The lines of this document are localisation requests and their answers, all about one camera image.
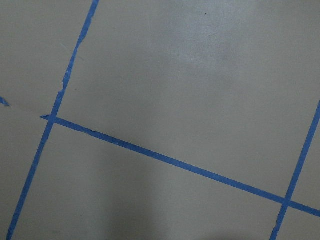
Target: floor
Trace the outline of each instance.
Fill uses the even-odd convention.
[[[0,239],[319,239],[319,11],[1,1]]]

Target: gray floor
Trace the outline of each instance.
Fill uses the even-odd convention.
[[[0,239],[82,25],[0,3]],[[58,117],[286,195],[319,101],[319,1],[101,1]],[[316,132],[293,201],[320,209]],[[13,240],[267,240],[281,204],[55,124]],[[277,240],[316,240],[289,208]]]

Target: blue tape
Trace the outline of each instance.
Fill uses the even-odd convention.
[[[0,96],[0,104],[3,104],[5,106],[10,106],[9,103],[1,96]]]
[[[49,117],[50,117],[50,115],[41,116],[41,118],[45,119],[45,120],[48,120]],[[178,168],[190,171],[192,173],[204,176],[206,178],[213,179],[215,181],[218,181],[220,183],[229,185],[231,187],[234,187],[234,188],[237,188],[237,189],[240,189],[240,190],[244,190],[244,191],[249,192],[251,194],[254,194],[254,195],[269,199],[269,200],[272,200],[272,201],[274,201],[276,203],[282,204],[284,202],[284,200],[285,200],[283,197],[280,197],[280,196],[274,195],[272,193],[260,190],[258,188],[246,185],[244,183],[229,179],[227,177],[224,177],[224,176],[218,175],[216,173],[204,170],[202,168],[199,168],[199,167],[184,163],[182,161],[179,161],[179,160],[173,159],[171,157],[162,155],[160,153],[157,153],[157,152],[145,149],[143,147],[131,144],[129,142],[122,141],[122,140],[117,139],[115,137],[112,137],[112,136],[109,136],[109,135],[106,135],[106,134],[103,134],[103,133],[100,133],[100,132],[97,132],[97,131],[92,131],[92,130],[86,128],[86,127],[80,126],[78,124],[75,124],[73,122],[70,122],[70,121],[67,121],[67,120],[64,120],[64,119],[61,119],[59,117],[57,117],[55,119],[55,123],[58,124],[58,125],[67,127],[69,129],[72,129],[72,130],[75,130],[75,131],[78,131],[78,132],[81,132],[81,133],[88,134],[88,135],[90,135],[90,136],[92,136],[94,138],[106,141],[108,143],[111,143],[111,144],[123,147],[125,149],[134,151],[136,153],[140,153],[142,155],[154,158],[156,160],[160,160],[160,161],[162,161],[164,163],[171,164],[173,166],[176,166]],[[300,203],[297,203],[297,202],[294,202],[294,201],[290,201],[289,202],[289,207],[297,209],[297,210],[300,210],[300,211],[308,213],[308,214],[312,214],[312,215],[317,216],[317,217],[320,217],[320,210],[312,208],[312,207],[309,207],[309,206],[305,206],[303,204],[300,204]]]
[[[67,86],[68,86],[68,83],[69,83],[69,80],[70,80],[70,77],[71,77],[72,69],[73,69],[74,64],[75,64],[75,59],[76,59],[76,56],[77,56],[78,48],[79,48],[80,44],[85,39],[85,37],[86,37],[86,35],[88,33],[88,30],[89,30],[89,27],[90,27],[90,24],[91,24],[91,19],[92,19],[92,17],[94,16],[94,14],[96,12],[98,3],[99,3],[99,0],[93,0],[92,1],[90,10],[89,10],[89,12],[87,14],[87,17],[85,19],[85,22],[84,22],[84,25],[82,27],[80,36],[79,36],[78,41],[77,41],[77,43],[75,45],[75,48],[74,48],[73,53],[72,53],[72,57],[70,59],[69,65],[68,65],[68,67],[66,69],[65,75],[63,77],[63,81],[62,81],[63,88],[62,88],[61,91],[59,91],[59,93],[56,96],[56,99],[55,99],[55,102],[54,102],[54,105],[53,105],[53,108],[52,108],[52,111],[51,111],[51,115],[48,118],[48,122],[47,122],[45,130],[43,132],[39,147],[38,147],[38,149],[36,151],[36,154],[34,156],[34,159],[33,159],[31,168],[29,170],[28,176],[26,178],[26,181],[24,183],[24,186],[23,186],[22,193],[20,195],[18,204],[17,204],[17,206],[15,208],[15,211],[14,211],[14,214],[13,214],[13,217],[12,217],[9,229],[8,229],[8,233],[7,233],[7,236],[6,236],[6,240],[11,240],[12,239],[12,236],[13,236],[14,231],[16,229],[16,226],[17,226],[21,211],[22,211],[23,206],[25,204],[25,201],[26,201],[30,186],[32,184],[32,181],[34,179],[37,167],[39,165],[41,154],[42,154],[42,152],[44,150],[44,147],[45,147],[45,144],[46,144],[46,142],[47,142],[47,140],[49,138],[49,135],[50,135],[52,127],[53,127],[53,125],[55,123],[59,108],[60,108],[62,100],[64,98],[64,95],[65,95],[65,92],[66,92],[66,89],[67,89]]]
[[[317,130],[319,119],[320,119],[320,101],[319,101],[318,106],[316,108],[316,111],[315,111],[315,114],[314,114],[310,129],[309,129],[309,132],[308,132],[308,134],[306,136],[303,148],[301,150],[301,154],[300,154],[298,163],[297,163],[297,165],[295,167],[293,176],[291,178],[290,185],[289,185],[288,190],[286,192],[286,195],[285,195],[283,204],[281,206],[280,212],[278,214],[275,227],[272,230],[272,233],[271,233],[271,236],[270,236],[270,240],[276,240],[277,239],[277,235],[279,233],[279,230],[280,230],[280,227],[282,225],[282,222],[284,221],[287,209],[288,209],[288,207],[289,207],[289,205],[291,203],[291,198],[292,198],[292,196],[294,194],[294,191],[295,191],[295,188],[296,188],[300,173],[301,173],[302,168],[304,166],[304,163],[306,161],[306,157],[307,157],[309,148],[311,146],[312,140],[313,140],[315,132]]]

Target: blue tape strip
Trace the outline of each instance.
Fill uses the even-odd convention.
[[[304,166],[304,163],[306,161],[306,157],[307,157],[309,148],[311,146],[312,140],[313,140],[315,132],[317,130],[319,119],[320,119],[320,101],[319,101],[318,106],[316,108],[316,111],[315,111],[315,114],[314,114],[310,129],[309,129],[309,132],[308,132],[308,134],[306,136],[306,139],[305,139],[305,142],[304,142],[304,145],[303,145],[303,148],[302,148],[298,163],[297,163],[297,165],[295,167],[295,170],[294,170],[290,185],[289,185],[288,190],[286,192],[286,195],[285,195],[285,198],[284,198],[284,202],[283,202],[283,204],[281,206],[281,209],[280,209],[280,212],[278,214],[275,227],[273,228],[273,231],[271,233],[270,240],[276,240],[277,239],[277,235],[279,233],[279,230],[280,230],[280,227],[282,225],[282,222],[284,221],[284,217],[285,217],[287,209],[288,209],[288,207],[290,205],[290,201],[291,201],[292,195],[294,194],[294,191],[295,191],[295,188],[296,188],[300,173],[301,173],[302,168]]]
[[[49,120],[50,119],[50,115],[44,115],[44,116],[41,116],[41,118],[43,118],[45,120]],[[209,178],[209,179],[213,179],[213,180],[218,181],[220,183],[227,184],[229,186],[232,186],[234,188],[246,191],[248,193],[251,193],[251,194],[254,194],[254,195],[258,195],[258,196],[263,197],[265,199],[269,199],[269,200],[272,200],[272,201],[280,203],[280,204],[284,201],[283,197],[277,196],[277,195],[272,194],[270,192],[260,190],[260,189],[258,189],[256,187],[249,186],[247,184],[232,180],[230,178],[227,178],[227,177],[218,175],[216,173],[204,170],[202,168],[187,164],[185,162],[182,162],[182,161],[176,160],[174,158],[162,155],[160,153],[145,149],[143,147],[131,144],[129,142],[122,141],[122,140],[114,138],[112,136],[109,136],[109,135],[106,135],[106,134],[103,134],[103,133],[100,133],[100,132],[97,132],[97,131],[92,131],[92,130],[90,130],[88,128],[85,128],[85,127],[80,126],[78,124],[75,124],[73,122],[70,122],[70,121],[67,121],[67,120],[63,120],[63,119],[57,117],[55,119],[55,123],[59,124],[61,126],[65,126],[65,127],[69,128],[69,129],[76,130],[78,132],[86,133],[86,134],[88,134],[88,135],[90,135],[92,137],[95,137],[97,139],[101,139],[101,140],[106,141],[108,143],[123,147],[125,149],[129,149],[129,150],[134,151],[136,153],[140,153],[142,155],[154,158],[156,160],[159,160],[159,161],[162,161],[164,163],[176,166],[178,168],[187,170],[189,172],[204,176],[204,177]]]
[[[70,80],[70,77],[71,77],[72,69],[73,69],[74,64],[75,64],[75,59],[76,59],[76,56],[77,56],[78,48],[79,48],[80,44],[85,39],[85,37],[86,37],[86,35],[88,33],[88,30],[89,30],[89,27],[90,27],[90,24],[91,24],[91,19],[92,19],[92,17],[94,16],[94,14],[96,12],[98,3],[99,3],[99,0],[93,0],[92,1],[90,10],[89,10],[89,12],[87,14],[87,17],[85,19],[85,22],[84,22],[84,25],[82,27],[80,36],[79,36],[78,41],[76,43],[76,46],[75,46],[75,48],[73,50],[72,57],[70,59],[69,65],[68,65],[68,67],[66,69],[65,75],[63,77],[63,81],[62,81],[63,88],[62,88],[61,91],[59,91],[59,93],[56,96],[56,99],[55,99],[55,102],[54,102],[54,105],[53,105],[53,108],[52,108],[52,111],[51,111],[51,115],[48,118],[48,122],[47,122],[45,130],[43,132],[39,147],[38,147],[38,149],[36,151],[36,154],[34,156],[30,171],[28,173],[28,176],[26,178],[26,181],[25,181],[23,189],[22,189],[21,196],[19,198],[18,204],[17,204],[16,209],[14,211],[14,214],[13,214],[13,217],[12,217],[12,220],[11,220],[11,224],[9,226],[8,233],[7,233],[7,236],[6,236],[6,240],[11,240],[12,239],[12,236],[13,236],[14,231],[16,229],[16,226],[17,226],[21,211],[22,211],[23,206],[24,206],[25,201],[26,201],[26,197],[28,195],[28,192],[29,192],[30,186],[32,184],[32,181],[34,179],[34,176],[35,176],[35,173],[36,173],[39,161],[40,161],[41,154],[42,154],[43,149],[45,147],[45,144],[46,144],[46,142],[47,142],[47,140],[49,138],[49,135],[50,135],[52,127],[53,127],[53,125],[55,123],[59,108],[60,108],[62,100],[64,98],[64,95],[65,95],[65,92],[66,92],[66,89],[67,89],[67,86],[68,86],[68,83],[69,83],[69,80]]]
[[[9,103],[1,96],[0,96],[0,104],[3,104],[5,106],[10,106]]]

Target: concrete floor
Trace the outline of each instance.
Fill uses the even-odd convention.
[[[0,3],[5,239],[90,0]],[[100,1],[58,117],[285,197],[320,92],[320,1]],[[320,210],[320,134],[292,200]],[[268,240],[281,204],[55,124],[13,240]],[[277,240],[317,240],[288,209]]]

